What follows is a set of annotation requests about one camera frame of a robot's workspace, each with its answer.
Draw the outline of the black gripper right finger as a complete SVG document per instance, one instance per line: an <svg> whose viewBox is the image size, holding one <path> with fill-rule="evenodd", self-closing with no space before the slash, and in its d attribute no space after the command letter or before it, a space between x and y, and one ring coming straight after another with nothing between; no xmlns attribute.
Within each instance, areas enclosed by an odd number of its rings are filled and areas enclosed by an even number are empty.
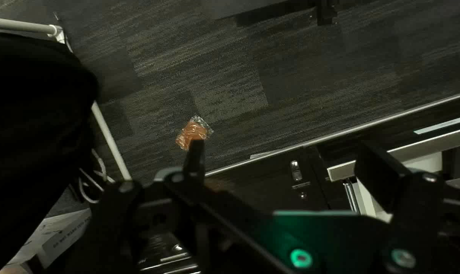
<svg viewBox="0 0 460 274"><path fill-rule="evenodd" d="M379 248L385 274L425 274L440 227L445 183L429 172L413 172L374 143L362 143L355 175L391 215Z"/></svg>

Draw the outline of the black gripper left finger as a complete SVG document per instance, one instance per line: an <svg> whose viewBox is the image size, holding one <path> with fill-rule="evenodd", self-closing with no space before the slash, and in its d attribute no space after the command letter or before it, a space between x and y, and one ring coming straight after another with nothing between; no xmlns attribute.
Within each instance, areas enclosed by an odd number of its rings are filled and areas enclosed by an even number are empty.
<svg viewBox="0 0 460 274"><path fill-rule="evenodd" d="M90 224L67 260L67 274L135 274L132 254L123 248L132 206L134 181L109 184L93 210Z"/></svg>

